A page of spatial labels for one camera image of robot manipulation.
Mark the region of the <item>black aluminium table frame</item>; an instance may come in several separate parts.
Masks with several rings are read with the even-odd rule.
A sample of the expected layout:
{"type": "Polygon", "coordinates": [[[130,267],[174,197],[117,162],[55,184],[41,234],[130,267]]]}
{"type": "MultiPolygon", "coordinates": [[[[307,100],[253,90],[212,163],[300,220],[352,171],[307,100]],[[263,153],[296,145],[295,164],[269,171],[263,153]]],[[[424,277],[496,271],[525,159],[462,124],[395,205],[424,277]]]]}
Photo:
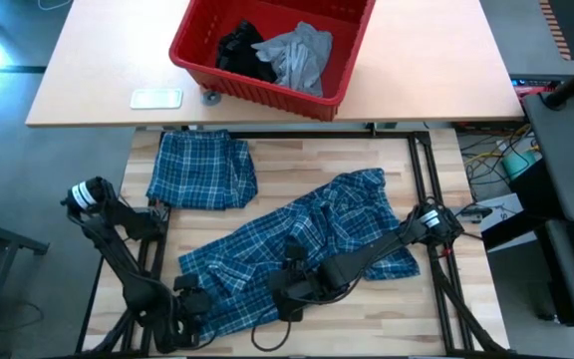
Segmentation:
{"type": "MultiPolygon", "coordinates": [[[[121,186],[124,198],[145,206],[144,196],[161,134],[138,131],[121,186]]],[[[161,281],[171,286],[180,274],[177,258],[223,237],[242,224],[287,204],[341,173],[382,168],[386,194],[402,219],[420,195],[440,197],[447,206],[471,202],[462,158],[453,130],[420,133],[313,132],[243,133],[256,167],[258,196],[244,209],[228,211],[173,210],[170,216],[161,281]]],[[[421,275],[399,280],[362,281],[342,301],[309,307],[294,323],[279,350],[263,353],[250,341],[250,330],[215,339],[199,351],[179,351],[174,357],[273,356],[294,359],[348,356],[432,356],[445,354],[436,296],[424,246],[410,248],[421,275]]],[[[509,347],[484,244],[462,236],[454,244],[456,265],[445,271],[459,274],[464,300],[492,338],[509,347]]],[[[103,263],[90,319],[84,324],[77,351],[97,346],[125,310],[121,284],[103,263]]]]}

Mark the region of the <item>red plastic laundry bin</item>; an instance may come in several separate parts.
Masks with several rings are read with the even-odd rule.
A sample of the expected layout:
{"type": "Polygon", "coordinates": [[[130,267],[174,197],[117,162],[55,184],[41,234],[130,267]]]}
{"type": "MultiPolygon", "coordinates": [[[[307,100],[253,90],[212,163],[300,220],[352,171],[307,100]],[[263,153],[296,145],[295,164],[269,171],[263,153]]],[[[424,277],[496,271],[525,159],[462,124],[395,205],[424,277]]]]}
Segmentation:
{"type": "Polygon", "coordinates": [[[330,122],[344,100],[376,0],[190,0],[169,57],[200,86],[308,118],[330,122]],[[243,20],[265,38],[303,21],[332,35],[322,95],[315,97],[216,67],[217,46],[243,20]]]}

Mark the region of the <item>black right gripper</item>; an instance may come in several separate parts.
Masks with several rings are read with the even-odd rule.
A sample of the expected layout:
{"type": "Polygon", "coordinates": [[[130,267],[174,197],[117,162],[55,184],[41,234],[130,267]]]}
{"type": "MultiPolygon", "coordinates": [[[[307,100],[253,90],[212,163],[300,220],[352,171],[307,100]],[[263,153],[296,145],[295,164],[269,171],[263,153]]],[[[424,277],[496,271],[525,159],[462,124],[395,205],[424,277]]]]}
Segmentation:
{"type": "Polygon", "coordinates": [[[272,271],[268,276],[268,288],[278,311],[278,318],[284,322],[301,322],[305,303],[328,301],[328,278],[322,267],[272,271]]]}

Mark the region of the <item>black garment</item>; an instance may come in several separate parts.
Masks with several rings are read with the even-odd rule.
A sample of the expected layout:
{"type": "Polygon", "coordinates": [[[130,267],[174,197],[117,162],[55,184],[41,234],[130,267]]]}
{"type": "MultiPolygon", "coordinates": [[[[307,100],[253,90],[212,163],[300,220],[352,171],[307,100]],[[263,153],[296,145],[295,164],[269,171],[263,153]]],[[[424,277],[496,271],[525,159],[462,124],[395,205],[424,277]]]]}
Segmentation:
{"type": "Polygon", "coordinates": [[[254,44],[262,43],[263,38],[248,21],[242,20],[218,43],[215,67],[234,74],[274,83],[277,75],[270,63],[262,62],[256,56],[254,44]]]}

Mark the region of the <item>light wood side table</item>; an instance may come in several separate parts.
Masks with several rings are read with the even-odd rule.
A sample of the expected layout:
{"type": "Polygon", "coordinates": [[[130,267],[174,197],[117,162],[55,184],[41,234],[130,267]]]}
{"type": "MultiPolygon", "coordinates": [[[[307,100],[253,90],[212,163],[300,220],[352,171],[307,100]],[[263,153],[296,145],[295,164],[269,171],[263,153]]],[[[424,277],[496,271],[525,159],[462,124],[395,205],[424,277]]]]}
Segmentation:
{"type": "MultiPolygon", "coordinates": [[[[291,124],[230,96],[201,103],[168,56],[188,0],[74,0],[30,127],[291,124]],[[138,89],[181,89],[181,106],[133,110],[138,89]]],[[[377,0],[337,121],[517,121],[523,113],[479,0],[377,0]]]]}

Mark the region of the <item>grey garment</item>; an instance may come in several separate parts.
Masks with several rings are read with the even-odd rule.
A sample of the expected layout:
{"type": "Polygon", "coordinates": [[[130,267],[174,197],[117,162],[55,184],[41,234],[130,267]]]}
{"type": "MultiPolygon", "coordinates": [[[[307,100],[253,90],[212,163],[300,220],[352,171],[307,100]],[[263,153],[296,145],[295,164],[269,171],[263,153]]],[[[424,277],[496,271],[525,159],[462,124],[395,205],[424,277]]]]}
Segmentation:
{"type": "Polygon", "coordinates": [[[256,58],[269,64],[275,85],[311,95],[323,96],[322,75],[333,49],[333,35],[299,22],[292,32],[251,46],[256,58]]]}

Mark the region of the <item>red electronic device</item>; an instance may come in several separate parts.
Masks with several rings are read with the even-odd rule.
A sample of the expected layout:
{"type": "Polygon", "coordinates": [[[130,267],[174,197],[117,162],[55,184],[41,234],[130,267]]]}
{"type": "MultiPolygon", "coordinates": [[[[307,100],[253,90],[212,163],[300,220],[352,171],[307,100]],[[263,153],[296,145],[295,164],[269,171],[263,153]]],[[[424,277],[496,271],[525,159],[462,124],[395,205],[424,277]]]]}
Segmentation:
{"type": "Polygon", "coordinates": [[[511,75],[510,80],[519,98],[541,92],[552,92],[562,83],[562,80],[557,76],[545,75],[511,75]]]}

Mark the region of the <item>white rectangular pad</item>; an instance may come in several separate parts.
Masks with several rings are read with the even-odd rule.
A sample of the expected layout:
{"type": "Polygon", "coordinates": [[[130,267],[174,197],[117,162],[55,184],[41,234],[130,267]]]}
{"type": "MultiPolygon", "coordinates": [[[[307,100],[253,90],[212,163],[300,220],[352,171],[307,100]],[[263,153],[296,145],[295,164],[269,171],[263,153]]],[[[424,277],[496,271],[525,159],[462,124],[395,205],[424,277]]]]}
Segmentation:
{"type": "Polygon", "coordinates": [[[138,89],[134,90],[130,108],[133,110],[166,110],[181,106],[181,89],[138,89]]]}

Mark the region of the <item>blue plaid button shirt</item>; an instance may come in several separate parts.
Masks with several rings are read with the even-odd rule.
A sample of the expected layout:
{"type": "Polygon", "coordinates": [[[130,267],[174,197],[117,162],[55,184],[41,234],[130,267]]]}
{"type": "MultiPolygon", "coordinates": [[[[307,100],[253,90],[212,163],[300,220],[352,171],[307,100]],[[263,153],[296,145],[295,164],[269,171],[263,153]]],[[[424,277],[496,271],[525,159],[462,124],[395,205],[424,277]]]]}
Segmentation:
{"type": "Polygon", "coordinates": [[[201,316],[201,340],[225,336],[278,317],[268,275],[281,268],[289,244],[307,250],[306,262],[353,252],[397,228],[385,173],[366,169],[329,183],[234,232],[179,258],[184,274],[197,275],[212,305],[201,316]]]}

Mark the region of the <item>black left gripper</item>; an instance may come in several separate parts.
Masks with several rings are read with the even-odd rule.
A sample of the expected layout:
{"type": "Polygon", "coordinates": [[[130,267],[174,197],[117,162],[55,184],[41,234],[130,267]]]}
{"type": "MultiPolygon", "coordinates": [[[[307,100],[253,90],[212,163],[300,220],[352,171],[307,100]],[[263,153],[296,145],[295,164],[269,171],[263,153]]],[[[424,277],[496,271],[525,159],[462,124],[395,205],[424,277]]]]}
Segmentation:
{"type": "Polygon", "coordinates": [[[163,316],[160,350],[198,350],[200,344],[200,316],[211,309],[211,299],[204,289],[181,291],[170,302],[163,316]]]}

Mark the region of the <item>black operator desk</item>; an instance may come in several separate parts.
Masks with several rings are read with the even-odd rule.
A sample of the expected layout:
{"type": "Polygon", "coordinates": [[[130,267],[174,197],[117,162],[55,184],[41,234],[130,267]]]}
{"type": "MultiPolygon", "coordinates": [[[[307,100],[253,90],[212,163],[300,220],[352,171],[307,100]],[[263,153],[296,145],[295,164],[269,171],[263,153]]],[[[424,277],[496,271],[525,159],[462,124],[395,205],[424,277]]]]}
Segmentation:
{"type": "Polygon", "coordinates": [[[574,98],[559,110],[547,108],[539,95],[526,97],[524,106],[552,185],[552,198],[561,210],[540,233],[557,266],[552,273],[562,287],[559,315],[568,311],[569,323],[574,325],[574,98]]]}

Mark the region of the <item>blue plaid pajama pants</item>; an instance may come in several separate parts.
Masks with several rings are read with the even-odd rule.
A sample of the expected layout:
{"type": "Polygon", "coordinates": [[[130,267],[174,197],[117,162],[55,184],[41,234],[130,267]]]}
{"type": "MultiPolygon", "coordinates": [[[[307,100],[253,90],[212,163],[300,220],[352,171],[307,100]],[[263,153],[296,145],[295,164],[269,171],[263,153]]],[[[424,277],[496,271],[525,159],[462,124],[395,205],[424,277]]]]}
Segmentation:
{"type": "Polygon", "coordinates": [[[146,196],[174,208],[244,208],[258,194],[245,141],[226,130],[163,134],[146,196]]]}

